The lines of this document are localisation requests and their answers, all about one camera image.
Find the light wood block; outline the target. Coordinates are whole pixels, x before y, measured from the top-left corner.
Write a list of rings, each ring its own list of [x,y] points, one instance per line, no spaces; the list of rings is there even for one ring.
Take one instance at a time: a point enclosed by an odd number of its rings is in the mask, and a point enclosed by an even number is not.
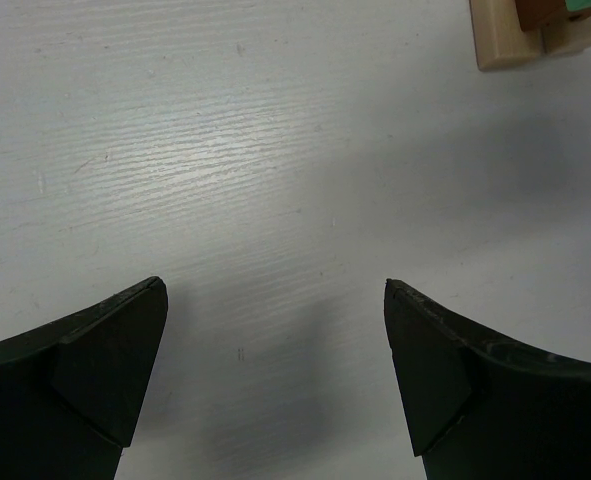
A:
[[[539,30],[521,30],[514,0],[470,0],[478,69],[491,72],[520,67],[544,55]]]
[[[547,56],[576,55],[591,48],[591,16],[559,20],[542,28]]]

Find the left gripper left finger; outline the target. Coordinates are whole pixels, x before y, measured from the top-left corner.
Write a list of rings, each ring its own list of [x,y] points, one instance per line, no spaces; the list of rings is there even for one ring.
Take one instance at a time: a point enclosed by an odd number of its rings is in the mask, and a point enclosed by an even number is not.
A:
[[[0,479],[112,479],[131,445],[168,312],[150,277],[0,341]]]

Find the brown wood block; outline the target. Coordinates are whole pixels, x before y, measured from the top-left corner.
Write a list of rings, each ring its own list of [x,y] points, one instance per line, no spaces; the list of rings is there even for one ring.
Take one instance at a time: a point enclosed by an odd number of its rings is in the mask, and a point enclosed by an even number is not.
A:
[[[520,28],[524,32],[564,19],[569,13],[565,0],[516,0],[515,6]]]

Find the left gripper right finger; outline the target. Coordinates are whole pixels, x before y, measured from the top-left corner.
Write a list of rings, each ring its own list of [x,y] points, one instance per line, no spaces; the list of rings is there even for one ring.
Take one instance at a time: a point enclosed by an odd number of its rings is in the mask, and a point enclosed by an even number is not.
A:
[[[591,363],[452,312],[400,280],[384,318],[430,479],[591,479]]]

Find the green block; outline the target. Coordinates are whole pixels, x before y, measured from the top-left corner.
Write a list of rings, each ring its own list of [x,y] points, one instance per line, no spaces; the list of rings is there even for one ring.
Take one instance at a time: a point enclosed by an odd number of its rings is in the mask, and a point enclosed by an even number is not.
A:
[[[580,12],[591,9],[591,0],[566,0],[565,4],[569,12]]]

